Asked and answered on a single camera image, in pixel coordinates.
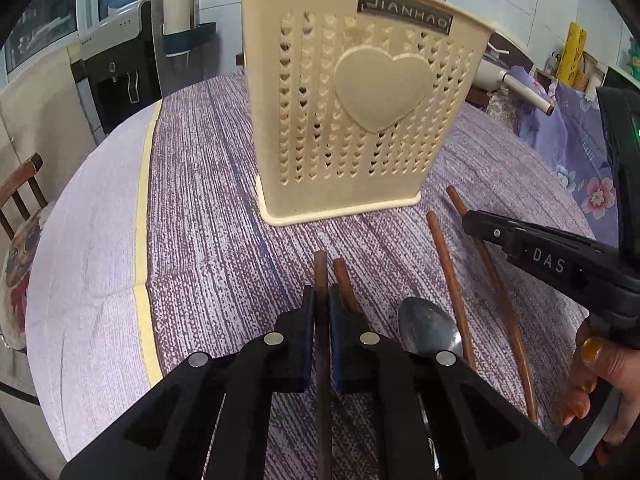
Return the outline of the right hand painted nails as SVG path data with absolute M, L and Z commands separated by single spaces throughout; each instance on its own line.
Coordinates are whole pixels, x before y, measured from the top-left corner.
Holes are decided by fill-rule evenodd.
M 600 444 L 617 448 L 639 417 L 639 334 L 619 330 L 589 315 L 576 335 L 576 351 L 560 401 L 561 440 L 577 466 L 584 466 Z

